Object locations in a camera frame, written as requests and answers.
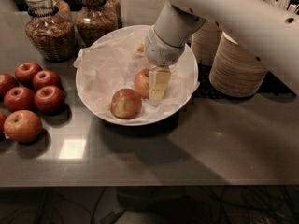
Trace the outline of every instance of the gray table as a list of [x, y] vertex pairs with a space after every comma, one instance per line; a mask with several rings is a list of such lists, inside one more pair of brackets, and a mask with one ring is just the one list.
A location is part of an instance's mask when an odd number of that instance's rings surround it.
[[298, 98], [195, 98], [176, 127], [109, 126], [80, 101], [75, 58], [44, 61], [24, 33], [27, 21], [26, 13], [0, 14], [1, 72], [27, 61], [58, 72], [69, 108], [41, 115], [45, 133], [32, 145], [0, 143], [0, 187], [299, 184]]

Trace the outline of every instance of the red apple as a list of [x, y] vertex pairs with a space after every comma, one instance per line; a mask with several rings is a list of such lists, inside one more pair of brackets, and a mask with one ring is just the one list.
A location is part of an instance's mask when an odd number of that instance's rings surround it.
[[150, 98], [149, 71], [149, 69], [142, 69], [135, 75], [134, 79], [134, 89], [144, 99]]
[[42, 70], [43, 69], [38, 63], [22, 63], [15, 69], [15, 77], [22, 85], [32, 87], [32, 80], [34, 76], [37, 72]]
[[142, 101], [139, 94], [128, 88], [116, 91], [112, 97], [110, 111], [120, 119], [133, 119], [141, 111]]
[[50, 70], [43, 70], [38, 72], [32, 80], [32, 85], [35, 91], [44, 86], [57, 86], [60, 89], [63, 87], [59, 75], [56, 72]]
[[19, 86], [18, 80], [10, 74], [0, 73], [0, 100], [3, 101], [6, 93], [14, 87]]
[[7, 116], [4, 132], [13, 141], [29, 143], [38, 138], [43, 130], [40, 117], [29, 110], [19, 110]]
[[0, 140], [3, 140], [6, 138], [6, 136], [4, 135], [4, 129], [3, 129], [3, 125], [4, 125], [4, 121], [7, 119], [7, 116], [0, 111]]
[[35, 93], [24, 86], [12, 88], [4, 97], [4, 105], [10, 112], [22, 109], [34, 111]]
[[64, 108], [64, 93], [57, 86], [45, 86], [35, 94], [37, 109], [45, 115], [54, 115]]

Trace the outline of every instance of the white napkin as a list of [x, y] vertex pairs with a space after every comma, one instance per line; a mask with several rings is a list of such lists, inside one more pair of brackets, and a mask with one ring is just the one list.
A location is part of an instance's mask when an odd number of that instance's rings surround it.
[[142, 112], [135, 119], [117, 119], [110, 113], [113, 94], [121, 88], [133, 89], [135, 74], [141, 69], [153, 67], [144, 54], [135, 55], [149, 28], [123, 28], [109, 35], [109, 39], [99, 39], [91, 47], [80, 51], [74, 62], [78, 69], [78, 94], [98, 117], [118, 124], [151, 123], [178, 111], [197, 89], [199, 83], [194, 75], [197, 74], [196, 60], [191, 51], [185, 51], [178, 63], [170, 67], [171, 78], [162, 101], [143, 100]]

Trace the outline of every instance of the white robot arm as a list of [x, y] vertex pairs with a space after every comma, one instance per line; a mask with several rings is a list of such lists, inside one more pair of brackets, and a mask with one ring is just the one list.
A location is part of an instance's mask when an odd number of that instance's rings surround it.
[[176, 63], [188, 37], [206, 20], [299, 94], [299, 17], [260, 0], [168, 0], [145, 40], [149, 61]]

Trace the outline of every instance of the apple stem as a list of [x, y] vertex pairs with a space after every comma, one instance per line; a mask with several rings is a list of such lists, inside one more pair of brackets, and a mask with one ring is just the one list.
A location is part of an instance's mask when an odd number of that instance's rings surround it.
[[24, 66], [25, 70], [28, 70], [29, 67], [28, 67], [27, 63], [24, 63], [23, 66]]

